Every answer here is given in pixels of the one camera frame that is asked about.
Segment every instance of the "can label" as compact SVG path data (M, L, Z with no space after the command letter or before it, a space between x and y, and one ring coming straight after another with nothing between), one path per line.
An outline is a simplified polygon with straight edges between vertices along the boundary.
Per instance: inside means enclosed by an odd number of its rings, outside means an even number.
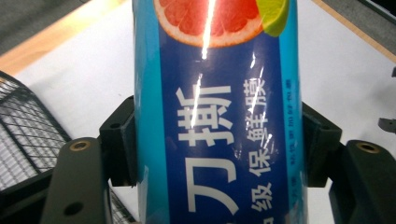
M177 2L153 1L169 223L302 222L297 71L284 74L282 39L263 32L259 20L259 32L246 31L257 34L223 38L230 31L222 23L206 43L205 27L183 24L186 14L183 20L169 16ZM204 2L210 11L216 1ZM246 2L239 7L257 8L256 1ZM213 5L213 18L217 13ZM192 17L208 20L210 13L201 14Z

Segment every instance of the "grapefruit slice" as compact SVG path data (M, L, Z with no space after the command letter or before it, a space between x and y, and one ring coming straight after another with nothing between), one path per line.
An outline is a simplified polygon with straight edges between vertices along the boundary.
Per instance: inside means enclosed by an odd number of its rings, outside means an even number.
M153 0L161 27L193 46L240 44L262 32L256 0Z

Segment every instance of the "gray floor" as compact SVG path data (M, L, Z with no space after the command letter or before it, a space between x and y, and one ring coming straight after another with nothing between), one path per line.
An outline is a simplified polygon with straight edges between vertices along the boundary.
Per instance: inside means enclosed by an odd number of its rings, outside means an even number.
M0 55L88 0L0 0Z
M89 0L0 0L0 55ZM323 0L396 54L396 25L359 0Z
M364 33L396 55L396 25L359 0L323 0Z

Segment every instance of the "brass screw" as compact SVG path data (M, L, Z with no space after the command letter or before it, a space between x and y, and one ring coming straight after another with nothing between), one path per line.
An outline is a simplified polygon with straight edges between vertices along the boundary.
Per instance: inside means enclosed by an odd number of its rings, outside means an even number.
M91 145L90 141L77 141L70 146L70 150L72 151L82 151L89 148Z
M356 144L356 146L357 146L360 150L363 150L363 151L368 152L368 153L373 153L373 154L375 154L375 153L379 153L379 152L381 151L381 150L379 150L378 147L373 146L373 145L368 144L368 143L358 143L358 144Z

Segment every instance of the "blue can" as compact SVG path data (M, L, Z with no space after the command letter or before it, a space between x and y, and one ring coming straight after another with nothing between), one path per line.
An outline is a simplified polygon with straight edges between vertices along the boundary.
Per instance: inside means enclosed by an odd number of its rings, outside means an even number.
M133 4L142 223L305 223L296 1Z

